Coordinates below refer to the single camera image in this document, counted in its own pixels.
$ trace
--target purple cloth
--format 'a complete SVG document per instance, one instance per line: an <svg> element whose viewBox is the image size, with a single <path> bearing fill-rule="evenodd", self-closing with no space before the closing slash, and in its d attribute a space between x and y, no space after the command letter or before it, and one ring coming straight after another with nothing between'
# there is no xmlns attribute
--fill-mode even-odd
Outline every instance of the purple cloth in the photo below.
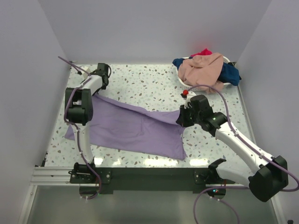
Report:
<svg viewBox="0 0 299 224"><path fill-rule="evenodd" d="M96 95L93 97L90 143L183 160L186 157L181 137L184 128L176 124L178 116L179 111L149 112ZM74 140L71 127L65 138Z"/></svg>

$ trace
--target table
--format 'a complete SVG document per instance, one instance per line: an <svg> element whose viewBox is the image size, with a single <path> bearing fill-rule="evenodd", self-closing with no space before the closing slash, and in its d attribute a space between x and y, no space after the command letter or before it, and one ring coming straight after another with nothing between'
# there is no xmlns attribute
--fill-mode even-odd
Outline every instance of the table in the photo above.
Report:
<svg viewBox="0 0 299 224"><path fill-rule="evenodd" d="M123 103L141 106L149 111L178 110L184 100L180 96L183 87L178 81L175 67L171 64L111 64L112 75L106 90L100 95ZM67 87L75 87L83 81L83 76L71 69ZM225 113L224 104L218 94L205 94L215 112ZM229 86L222 91L225 96L232 122L250 138L245 112L238 88ZM64 99L56 121L55 129L48 146L46 167L72 167L79 159L75 143L64 138L67 125L63 120ZM95 162L102 167L207 167L213 161L224 158L226 163L237 166L244 172L250 172L247 165L228 146L215 140L209 133L201 130L199 125L186 128L183 144L187 157L174 160L167 157L134 153L92 145Z"/></svg>

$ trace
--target pile of clothes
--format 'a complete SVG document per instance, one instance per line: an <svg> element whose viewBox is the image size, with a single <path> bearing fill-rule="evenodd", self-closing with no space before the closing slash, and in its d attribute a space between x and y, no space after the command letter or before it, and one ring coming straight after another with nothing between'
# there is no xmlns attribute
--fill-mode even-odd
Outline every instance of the pile of clothes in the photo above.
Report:
<svg viewBox="0 0 299 224"><path fill-rule="evenodd" d="M239 70L234 67L233 63L223 62L222 54L212 53L208 49L191 55L188 59L174 59L172 63L178 69L178 77L191 86L205 84L221 91L224 83L237 86L241 80ZM200 89L213 92L207 87Z"/></svg>

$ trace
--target red cloth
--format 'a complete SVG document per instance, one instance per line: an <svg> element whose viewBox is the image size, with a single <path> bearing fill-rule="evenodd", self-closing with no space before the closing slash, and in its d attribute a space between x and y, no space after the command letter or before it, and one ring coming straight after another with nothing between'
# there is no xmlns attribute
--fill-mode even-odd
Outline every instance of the red cloth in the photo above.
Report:
<svg viewBox="0 0 299 224"><path fill-rule="evenodd" d="M209 50L206 48L206 49L204 49L202 52L198 52L198 53L196 53L196 54L194 54L194 55L191 55L191 57L194 57L194 56L196 56L196 55L211 55L211 54L212 54L212 52L209 51Z"/></svg>

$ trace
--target gray floor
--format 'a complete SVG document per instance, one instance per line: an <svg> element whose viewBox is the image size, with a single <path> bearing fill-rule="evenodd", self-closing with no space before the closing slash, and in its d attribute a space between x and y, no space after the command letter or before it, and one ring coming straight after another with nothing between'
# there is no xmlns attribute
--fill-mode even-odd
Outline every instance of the gray floor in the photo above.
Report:
<svg viewBox="0 0 299 224"><path fill-rule="evenodd" d="M78 187L39 187L29 224L194 224L191 192L116 191L88 202ZM228 190L224 199L238 211L242 224L277 224L271 202L258 201L249 190ZM225 205L199 199L200 224L236 224Z"/></svg>

